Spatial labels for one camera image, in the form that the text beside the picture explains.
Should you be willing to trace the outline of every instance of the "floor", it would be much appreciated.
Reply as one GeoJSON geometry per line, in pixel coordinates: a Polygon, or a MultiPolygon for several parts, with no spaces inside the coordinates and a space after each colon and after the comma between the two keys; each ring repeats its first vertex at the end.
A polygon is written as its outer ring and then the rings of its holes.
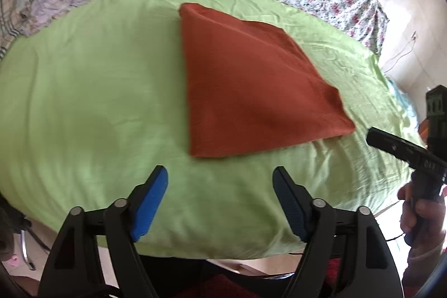
{"type": "MultiPolygon", "coordinates": [[[[425,93],[427,88],[446,81],[447,73],[447,3],[445,0],[380,0],[390,22],[379,61],[383,71],[406,90],[415,102],[421,118],[425,118],[425,93]],[[416,32],[416,42],[412,36],[416,32]]],[[[385,238],[398,236],[401,204],[397,204],[378,217],[385,238]]],[[[34,229],[41,239],[51,245],[56,234],[39,223],[34,229]]],[[[47,254],[33,239],[28,240],[28,253],[37,266],[30,271],[23,260],[19,266],[5,264],[12,275],[30,276],[40,279],[47,254]]],[[[406,268],[408,246],[403,238],[388,243],[399,274],[406,268]]],[[[100,248],[101,265],[108,284],[117,285],[108,250],[100,248]]],[[[232,261],[233,270],[261,271],[269,274],[293,271],[299,256],[278,256],[256,261],[232,261]]]]}
{"type": "Polygon", "coordinates": [[[386,74],[410,95],[424,119],[427,88],[443,82],[447,85],[447,2],[379,1],[390,19],[379,65],[383,71],[390,69],[386,74]],[[415,32],[417,39],[412,50],[415,32]]]}

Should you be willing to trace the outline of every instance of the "person's arm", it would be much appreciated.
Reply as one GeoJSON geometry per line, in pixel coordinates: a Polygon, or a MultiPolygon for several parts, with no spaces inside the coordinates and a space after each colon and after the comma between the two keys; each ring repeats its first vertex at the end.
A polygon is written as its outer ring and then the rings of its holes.
{"type": "MultiPolygon", "coordinates": [[[[437,202],[419,200],[416,203],[416,213],[426,219],[424,229],[420,231],[413,247],[408,254],[408,268],[404,272],[402,286],[405,298],[411,298],[424,285],[430,274],[436,267],[443,252],[443,243],[446,232],[442,229],[446,207],[444,196],[447,187],[444,188],[442,197],[437,202]]],[[[412,196],[412,183],[407,183],[397,193],[400,200],[405,200],[401,217],[401,229],[408,233],[416,225],[416,215],[410,207],[412,196]]]]}

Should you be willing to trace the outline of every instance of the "bed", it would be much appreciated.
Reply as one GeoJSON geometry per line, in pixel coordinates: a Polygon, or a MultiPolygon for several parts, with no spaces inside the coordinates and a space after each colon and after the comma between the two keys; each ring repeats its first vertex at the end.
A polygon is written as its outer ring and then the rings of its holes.
{"type": "Polygon", "coordinates": [[[137,250],[208,259],[302,247],[272,188],[278,165],[334,207],[365,204],[377,212],[392,204],[410,170],[369,148],[367,129],[420,139],[388,91],[377,55],[343,29],[285,3],[90,0],[19,36],[0,63],[2,194],[58,230],[73,206],[106,207],[162,164],[168,190],[137,250]],[[339,89],[356,132],[261,153],[191,157],[177,11],[185,2],[284,29],[339,89]]]}

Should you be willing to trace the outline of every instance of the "blue rubber tip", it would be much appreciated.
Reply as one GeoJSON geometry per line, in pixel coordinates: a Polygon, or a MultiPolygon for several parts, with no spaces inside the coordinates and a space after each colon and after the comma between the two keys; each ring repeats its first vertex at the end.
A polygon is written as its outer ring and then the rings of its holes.
{"type": "Polygon", "coordinates": [[[137,242],[140,237],[146,235],[149,227],[157,212],[158,206],[163,198],[168,187],[168,171],[162,168],[159,174],[155,177],[155,181],[148,191],[145,198],[142,200],[140,207],[134,216],[134,224],[130,231],[130,236],[134,242],[137,242]]]}

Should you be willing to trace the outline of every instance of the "human hand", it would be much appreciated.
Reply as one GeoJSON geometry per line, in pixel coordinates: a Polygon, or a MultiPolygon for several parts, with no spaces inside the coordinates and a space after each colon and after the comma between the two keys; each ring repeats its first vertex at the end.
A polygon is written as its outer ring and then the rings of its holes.
{"type": "MultiPolygon", "coordinates": [[[[416,225],[417,218],[411,209],[413,183],[409,182],[397,193],[399,200],[405,200],[402,207],[401,229],[409,233],[416,225]]],[[[447,187],[444,188],[442,196],[438,201],[418,200],[415,206],[416,213],[426,220],[419,235],[416,237],[414,248],[429,251],[444,241],[445,231],[443,231],[446,207],[444,197],[447,195],[447,187]]]]}

